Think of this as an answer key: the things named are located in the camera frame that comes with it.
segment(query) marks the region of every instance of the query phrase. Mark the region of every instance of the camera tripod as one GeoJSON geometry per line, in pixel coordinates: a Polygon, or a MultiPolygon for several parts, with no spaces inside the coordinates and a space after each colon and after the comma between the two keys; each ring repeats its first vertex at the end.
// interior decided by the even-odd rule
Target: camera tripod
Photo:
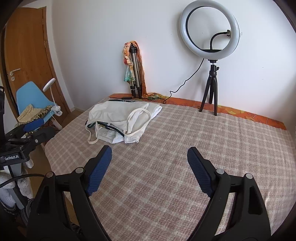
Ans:
{"type": "Polygon", "coordinates": [[[213,102],[214,97],[214,115],[217,115],[217,107],[218,107],[218,83],[217,83],[217,70],[219,70],[219,67],[214,65],[217,61],[216,60],[209,60],[211,65],[211,69],[209,72],[209,77],[207,79],[207,84],[205,86],[205,93],[202,99],[202,104],[200,106],[200,112],[202,112],[203,107],[205,105],[205,100],[207,98],[207,94],[210,89],[210,96],[209,96],[209,103],[211,104],[213,102]]]}

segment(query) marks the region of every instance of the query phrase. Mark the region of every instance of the metal screw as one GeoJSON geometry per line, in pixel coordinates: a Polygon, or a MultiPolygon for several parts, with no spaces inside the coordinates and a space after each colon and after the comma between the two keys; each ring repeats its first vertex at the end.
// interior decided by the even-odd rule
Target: metal screw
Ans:
{"type": "Polygon", "coordinates": [[[246,177],[247,177],[248,179],[252,179],[252,178],[253,178],[253,175],[250,174],[250,173],[247,173],[247,174],[246,174],[246,177]]]}
{"type": "Polygon", "coordinates": [[[83,167],[78,167],[75,170],[76,173],[82,173],[83,171],[84,171],[83,167]]]}
{"type": "Polygon", "coordinates": [[[54,174],[53,172],[48,172],[48,173],[46,173],[46,177],[50,178],[53,176],[53,174],[54,174]]]}
{"type": "Polygon", "coordinates": [[[224,173],[224,170],[223,169],[221,169],[221,168],[218,168],[217,170],[216,170],[216,172],[218,173],[218,174],[223,174],[224,173]]]}

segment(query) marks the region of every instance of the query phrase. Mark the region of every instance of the tripod leg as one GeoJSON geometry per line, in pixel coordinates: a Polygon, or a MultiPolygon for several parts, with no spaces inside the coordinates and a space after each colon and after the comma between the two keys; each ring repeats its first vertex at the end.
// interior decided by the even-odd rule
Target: tripod leg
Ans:
{"type": "Polygon", "coordinates": [[[213,89],[214,89],[214,115],[217,116],[217,108],[218,108],[218,83],[217,78],[213,77],[213,89]]]}
{"type": "Polygon", "coordinates": [[[210,85],[210,96],[209,96],[209,103],[211,104],[213,102],[213,95],[214,95],[214,82],[213,78],[210,85]]]}
{"type": "Polygon", "coordinates": [[[205,100],[206,100],[206,98],[207,98],[207,94],[208,94],[208,92],[209,92],[209,88],[210,88],[211,82],[212,82],[212,76],[210,75],[210,76],[208,77],[208,79],[207,79],[207,84],[206,84],[206,86],[205,86],[205,93],[204,93],[204,97],[203,97],[203,99],[202,99],[202,104],[200,105],[200,112],[202,112],[203,107],[204,107],[204,105],[205,105],[205,100]]]}

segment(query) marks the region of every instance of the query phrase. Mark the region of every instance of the pink plaid bedspread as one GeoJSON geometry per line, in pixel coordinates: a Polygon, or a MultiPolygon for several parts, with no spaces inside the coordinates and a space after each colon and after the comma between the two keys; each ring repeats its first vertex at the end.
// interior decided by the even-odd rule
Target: pink plaid bedspread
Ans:
{"type": "MultiPolygon", "coordinates": [[[[88,112],[46,144],[45,153],[56,175],[84,166],[107,144],[87,143],[88,112]]],[[[295,147],[290,133],[227,114],[214,116],[166,104],[139,143],[110,144],[112,161],[90,200],[113,241],[187,240],[209,201],[187,162],[191,146],[228,174],[253,174],[272,233],[280,226],[296,201],[295,147]]],[[[226,227],[232,200],[229,195],[217,233],[226,227]]]]}

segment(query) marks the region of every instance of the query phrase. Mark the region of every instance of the white clamp lamp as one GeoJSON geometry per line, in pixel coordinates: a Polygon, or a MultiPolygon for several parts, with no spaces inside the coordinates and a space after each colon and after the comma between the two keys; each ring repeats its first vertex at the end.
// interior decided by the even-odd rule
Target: white clamp lamp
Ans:
{"type": "Polygon", "coordinates": [[[51,110],[54,112],[55,115],[57,116],[61,116],[63,114],[63,112],[61,111],[61,107],[56,105],[55,101],[54,101],[54,96],[52,94],[52,84],[55,82],[55,78],[52,78],[43,88],[43,92],[47,91],[48,89],[50,89],[50,93],[52,95],[52,100],[54,102],[54,106],[51,108],[51,110]]]}
{"type": "Polygon", "coordinates": [[[207,98],[207,94],[210,89],[210,97],[209,97],[209,103],[211,104],[214,97],[214,115],[217,115],[217,106],[218,106],[218,87],[217,87],[217,70],[219,67],[215,65],[217,60],[223,59],[236,49],[238,42],[239,42],[239,26],[235,19],[235,17],[232,15],[232,13],[226,9],[223,5],[220,3],[217,3],[212,0],[197,0],[192,3],[190,3],[182,12],[180,17],[180,32],[182,39],[184,40],[187,47],[196,55],[201,56],[205,59],[208,59],[211,65],[211,70],[209,74],[209,78],[207,80],[205,93],[202,99],[202,104],[200,106],[200,111],[203,110],[203,107],[205,105],[205,100],[207,98]],[[210,49],[201,49],[199,48],[191,39],[189,32],[188,32],[188,20],[190,18],[190,15],[196,10],[201,7],[212,7],[217,10],[219,10],[221,13],[225,15],[227,20],[229,21],[231,31],[223,32],[215,34],[211,39],[210,49]],[[226,34],[230,37],[230,41],[227,44],[227,46],[222,50],[212,49],[212,41],[213,38],[219,34],[226,34]]]}

